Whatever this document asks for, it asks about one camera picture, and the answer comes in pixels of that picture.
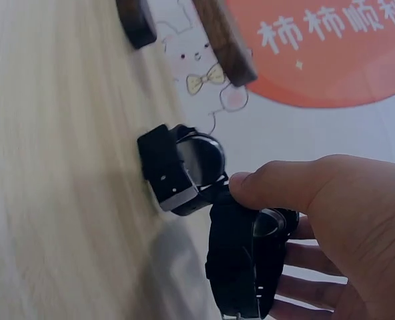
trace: wooden floor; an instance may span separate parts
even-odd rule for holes
[[[136,139],[182,120],[115,0],[0,0],[0,320],[212,320],[209,218],[161,213]]]

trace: watch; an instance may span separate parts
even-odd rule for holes
[[[286,241],[299,213],[287,209],[246,209],[228,187],[210,211],[206,276],[223,319],[264,319],[284,269]]]
[[[228,187],[219,141],[193,127],[160,125],[137,140],[143,176],[164,211],[187,216],[212,205],[206,268],[223,319],[264,319],[299,213],[247,209]]]
[[[221,144],[195,128],[160,125],[137,144],[144,178],[164,211],[186,216],[211,205],[228,180]]]

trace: watch face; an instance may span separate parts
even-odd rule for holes
[[[226,164],[221,145],[205,135],[193,135],[177,144],[184,165],[198,187],[215,183]]]
[[[286,226],[284,216],[276,210],[263,209],[254,222],[254,237],[278,235]]]

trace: watch buckle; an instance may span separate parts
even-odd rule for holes
[[[261,318],[242,318],[241,314],[238,313],[235,316],[222,315],[222,320],[262,320]]]

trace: yellow bow tie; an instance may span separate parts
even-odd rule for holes
[[[215,85],[221,85],[226,80],[222,66],[218,63],[214,65],[206,75],[188,75],[187,76],[187,90],[191,95],[195,95],[200,91],[204,83],[210,82]]]

